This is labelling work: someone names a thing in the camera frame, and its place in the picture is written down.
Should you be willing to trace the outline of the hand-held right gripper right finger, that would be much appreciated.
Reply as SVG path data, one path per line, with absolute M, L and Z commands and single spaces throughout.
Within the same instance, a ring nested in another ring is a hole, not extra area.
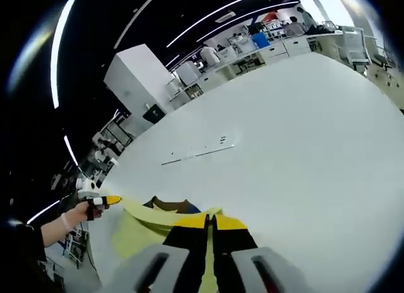
M 307 292 L 302 272 L 269 247 L 259 247 L 236 218 L 214 215 L 214 274 L 219 292 Z

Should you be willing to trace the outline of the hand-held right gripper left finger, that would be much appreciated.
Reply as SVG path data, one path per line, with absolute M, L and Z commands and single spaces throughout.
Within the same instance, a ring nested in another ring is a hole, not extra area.
M 171 227 L 165 240 L 142 252 L 135 292 L 197 292 L 206 268 L 210 217 L 190 214 Z

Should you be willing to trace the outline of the person's left hand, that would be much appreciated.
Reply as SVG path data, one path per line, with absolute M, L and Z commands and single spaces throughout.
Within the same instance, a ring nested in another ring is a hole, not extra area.
M 86 221 L 86 220 L 95 220 L 102 216 L 104 209 L 100 206 L 95 206 L 93 203 L 89 201 L 83 201 L 78 203 L 74 211 L 74 222 L 76 224 Z

